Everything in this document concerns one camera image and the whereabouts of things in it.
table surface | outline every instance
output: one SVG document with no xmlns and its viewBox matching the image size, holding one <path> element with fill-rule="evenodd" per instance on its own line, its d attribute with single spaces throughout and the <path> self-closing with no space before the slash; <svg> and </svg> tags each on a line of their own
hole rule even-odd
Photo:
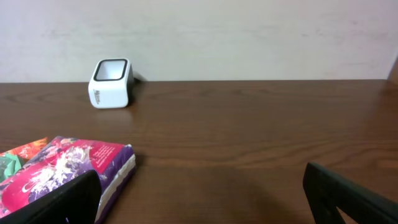
<svg viewBox="0 0 398 224">
<path fill-rule="evenodd" d="M 87 83 L 0 84 L 0 151 L 48 136 L 132 144 L 106 223 L 314 223 L 315 161 L 398 200 L 398 86 L 384 80 L 149 82 L 98 110 Z"/>
</svg>

white device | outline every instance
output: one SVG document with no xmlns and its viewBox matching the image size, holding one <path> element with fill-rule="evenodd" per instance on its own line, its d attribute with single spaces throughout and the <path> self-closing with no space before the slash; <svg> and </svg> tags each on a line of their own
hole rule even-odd
<svg viewBox="0 0 398 224">
<path fill-rule="evenodd" d="M 126 58 L 98 62 L 88 84 L 88 95 L 95 108 L 122 108 L 128 105 L 134 77 Z"/>
</svg>

black rim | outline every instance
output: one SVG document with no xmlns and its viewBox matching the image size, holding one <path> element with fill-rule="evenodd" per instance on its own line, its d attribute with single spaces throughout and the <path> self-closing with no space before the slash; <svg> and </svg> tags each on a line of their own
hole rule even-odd
<svg viewBox="0 0 398 224">
<path fill-rule="evenodd" d="M 116 60 L 116 61 L 119 61 L 119 60 L 124 61 L 124 67 L 123 67 L 122 76 L 121 76 L 120 78 L 116 79 L 116 80 L 113 80 L 113 79 L 98 80 L 98 79 L 97 79 L 97 74 L 98 74 L 98 70 L 100 70 L 100 68 L 101 68 L 102 63 L 103 63 L 103 62 L 109 62 L 109 61 L 115 61 L 115 60 Z M 120 79 L 122 79 L 122 78 L 124 77 L 124 73 L 126 72 L 126 67 L 127 67 L 127 60 L 126 60 L 126 59 L 105 59 L 105 60 L 102 60 L 102 61 L 99 62 L 98 66 L 97 66 L 97 69 L 95 70 L 94 80 L 97 81 L 97 82 L 102 82 L 102 81 L 118 81 L 118 80 L 120 80 Z"/>
</svg>

black plastic object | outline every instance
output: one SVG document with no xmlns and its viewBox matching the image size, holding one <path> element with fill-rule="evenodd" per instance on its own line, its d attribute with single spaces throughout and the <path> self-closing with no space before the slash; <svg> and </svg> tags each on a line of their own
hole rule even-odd
<svg viewBox="0 0 398 224">
<path fill-rule="evenodd" d="M 398 205 L 348 179 L 308 163 L 303 186 L 316 224 L 343 224 L 337 207 L 359 224 L 398 224 Z"/>
<path fill-rule="evenodd" d="M 89 170 L 0 219 L 0 224 L 91 224 L 95 222 L 100 197 L 100 179 Z"/>
</svg>

wooden table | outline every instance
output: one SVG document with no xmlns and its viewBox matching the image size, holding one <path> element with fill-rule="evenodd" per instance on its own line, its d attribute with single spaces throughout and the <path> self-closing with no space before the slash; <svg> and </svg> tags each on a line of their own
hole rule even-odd
<svg viewBox="0 0 398 224">
<path fill-rule="evenodd" d="M 398 200 L 398 86 L 384 80 L 150 82 L 97 110 L 87 83 L 1 84 L 0 150 L 48 136 L 131 143 L 107 223 L 313 223 L 308 161 Z"/>
</svg>

